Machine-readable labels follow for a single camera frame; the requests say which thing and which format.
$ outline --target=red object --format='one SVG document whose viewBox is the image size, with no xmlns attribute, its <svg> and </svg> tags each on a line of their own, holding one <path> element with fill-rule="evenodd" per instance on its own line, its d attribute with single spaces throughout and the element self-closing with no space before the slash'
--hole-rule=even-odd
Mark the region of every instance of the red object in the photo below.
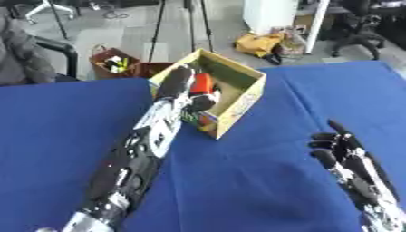
<svg viewBox="0 0 406 232">
<path fill-rule="evenodd" d="M 192 86 L 191 94 L 209 94 L 213 92 L 213 79 L 207 72 L 201 72 L 195 75 L 196 81 Z"/>
</svg>

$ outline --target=chair armrest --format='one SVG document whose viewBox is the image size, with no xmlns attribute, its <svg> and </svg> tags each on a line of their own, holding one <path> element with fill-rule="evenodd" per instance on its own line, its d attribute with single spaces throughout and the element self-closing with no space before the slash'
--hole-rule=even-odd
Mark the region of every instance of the chair armrest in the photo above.
<svg viewBox="0 0 406 232">
<path fill-rule="evenodd" d="M 40 36 L 35 37 L 38 45 L 44 49 L 52 50 L 58 53 L 63 53 L 67 59 L 66 75 L 76 78 L 78 71 L 78 53 L 76 50 L 67 43 L 61 43 L 58 41 L 46 39 Z"/>
</svg>

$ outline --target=open cardboard box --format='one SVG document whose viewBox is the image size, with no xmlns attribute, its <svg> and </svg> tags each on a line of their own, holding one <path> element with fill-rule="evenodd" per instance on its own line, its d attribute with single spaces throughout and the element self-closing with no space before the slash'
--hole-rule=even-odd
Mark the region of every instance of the open cardboard box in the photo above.
<svg viewBox="0 0 406 232">
<path fill-rule="evenodd" d="M 266 74 L 202 49 L 195 51 L 150 79 L 152 95 L 170 71 L 184 63 L 195 63 L 210 73 L 221 88 L 220 102 L 204 112 L 183 115 L 188 121 L 215 139 L 220 139 L 262 96 Z"/>
</svg>

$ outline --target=cardboard box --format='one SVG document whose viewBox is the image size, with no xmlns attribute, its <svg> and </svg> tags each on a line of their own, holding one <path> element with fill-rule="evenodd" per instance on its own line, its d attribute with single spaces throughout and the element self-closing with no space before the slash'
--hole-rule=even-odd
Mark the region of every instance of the cardboard box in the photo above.
<svg viewBox="0 0 406 232">
<path fill-rule="evenodd" d="M 326 15 L 323 20 L 323 25 L 322 25 L 323 30 L 330 30 L 333 26 L 334 19 L 335 19 L 334 14 Z M 310 30 L 312 29 L 313 20 L 314 20 L 314 16 L 312 14 L 311 15 L 298 15 L 295 18 L 294 29 L 299 34 L 309 34 Z"/>
<path fill-rule="evenodd" d="M 184 121 L 217 140 L 254 105 L 264 91 L 266 74 L 199 49 L 150 79 L 153 96 L 170 71 L 184 63 L 197 63 L 204 72 L 211 74 L 222 90 L 220 103 L 209 111 L 183 115 Z"/>
</svg>

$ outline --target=white cabinet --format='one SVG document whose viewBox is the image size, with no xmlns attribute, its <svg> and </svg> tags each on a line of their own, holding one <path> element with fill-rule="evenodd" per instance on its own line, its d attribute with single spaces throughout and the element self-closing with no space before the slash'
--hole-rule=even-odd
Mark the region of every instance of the white cabinet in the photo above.
<svg viewBox="0 0 406 232">
<path fill-rule="evenodd" d="M 245 0 L 244 20 L 255 34 L 293 24 L 299 0 Z"/>
</svg>

